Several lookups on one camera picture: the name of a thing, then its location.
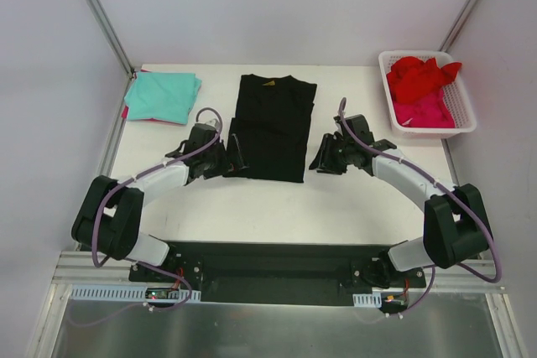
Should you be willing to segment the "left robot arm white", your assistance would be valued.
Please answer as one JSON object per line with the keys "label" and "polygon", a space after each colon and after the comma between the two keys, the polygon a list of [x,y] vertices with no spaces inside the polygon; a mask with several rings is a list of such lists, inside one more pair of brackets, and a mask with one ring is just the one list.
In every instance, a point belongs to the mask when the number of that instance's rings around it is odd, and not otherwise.
{"label": "left robot arm white", "polygon": [[167,192],[198,178],[211,179],[245,169],[238,136],[220,139],[214,123],[197,123],[179,147],[162,162],[120,182],[101,175],[93,179],[71,227],[71,236],[105,259],[148,264],[160,282],[177,272],[171,245],[140,231],[143,208]]}

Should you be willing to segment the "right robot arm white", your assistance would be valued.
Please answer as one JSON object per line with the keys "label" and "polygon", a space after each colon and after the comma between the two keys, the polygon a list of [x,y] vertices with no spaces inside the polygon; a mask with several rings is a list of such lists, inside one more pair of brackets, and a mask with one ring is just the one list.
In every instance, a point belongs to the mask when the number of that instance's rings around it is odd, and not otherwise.
{"label": "right robot arm white", "polygon": [[493,240],[479,190],[443,183],[406,158],[387,139],[376,140],[365,116],[334,118],[338,130],[323,136],[309,169],[341,175],[353,166],[406,196],[424,215],[423,235],[391,246],[378,264],[387,286],[404,281],[410,269],[460,265],[490,248]]}

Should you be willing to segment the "black t-shirt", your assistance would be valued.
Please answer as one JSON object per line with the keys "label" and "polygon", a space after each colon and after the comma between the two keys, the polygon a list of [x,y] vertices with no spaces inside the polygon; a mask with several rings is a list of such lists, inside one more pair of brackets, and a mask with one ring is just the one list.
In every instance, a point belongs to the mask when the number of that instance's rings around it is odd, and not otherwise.
{"label": "black t-shirt", "polygon": [[242,75],[228,139],[248,166],[227,177],[303,183],[316,90],[291,75]]}

